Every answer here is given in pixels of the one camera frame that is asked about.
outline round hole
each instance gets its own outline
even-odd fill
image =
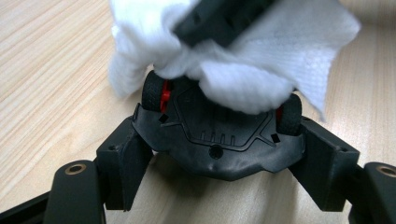
[[[74,164],[69,167],[64,171],[67,175],[77,175],[81,172],[83,172],[87,166],[85,164],[79,163],[79,164]]]
[[[209,156],[215,160],[218,160],[223,155],[223,149],[221,146],[214,145],[209,149]]]
[[[383,175],[388,175],[390,177],[396,177],[396,170],[388,166],[378,166],[376,170]]]

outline black plastic piece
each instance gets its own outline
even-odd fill
[[[44,193],[0,214],[0,224],[43,223],[50,193]]]
[[[55,173],[44,223],[106,223],[93,161],[73,161]]]
[[[107,186],[107,210],[129,211],[149,165],[152,151],[126,119],[99,146],[96,162]]]
[[[353,205],[351,224],[396,223],[396,167],[369,162],[340,190]]]
[[[274,110],[235,112],[209,101],[196,81],[172,82],[166,114],[138,105],[133,125],[153,150],[168,153],[187,171],[235,180],[279,172],[304,156],[304,136],[277,133]]]
[[[306,157],[291,172],[322,211],[340,212],[346,197],[339,191],[355,173],[359,151],[311,119],[303,118]]]
[[[275,0],[202,0],[174,33],[190,47],[206,39],[228,47]]]

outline red part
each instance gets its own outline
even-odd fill
[[[165,113],[166,107],[168,106],[169,99],[171,98],[170,83],[165,80],[163,83],[163,93],[161,94],[161,112]]]
[[[283,115],[283,105],[276,110],[276,122],[279,123]]]

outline wood grain surface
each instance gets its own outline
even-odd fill
[[[324,127],[368,161],[396,164],[396,2],[343,0],[359,36],[333,63]],[[50,190],[55,171],[95,150],[140,93],[117,99],[106,70],[107,1],[0,0],[0,212]],[[304,115],[318,114],[304,102]],[[225,182],[165,156],[148,168],[131,212],[108,223],[346,223],[317,209],[288,170]]]

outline white tissue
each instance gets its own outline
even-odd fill
[[[332,60],[360,29],[338,1],[279,0],[227,49],[211,40],[190,49],[172,30],[197,3],[111,1],[118,96],[138,90],[153,63],[159,76],[197,79],[206,97],[237,111],[277,108],[296,88],[323,115]]]

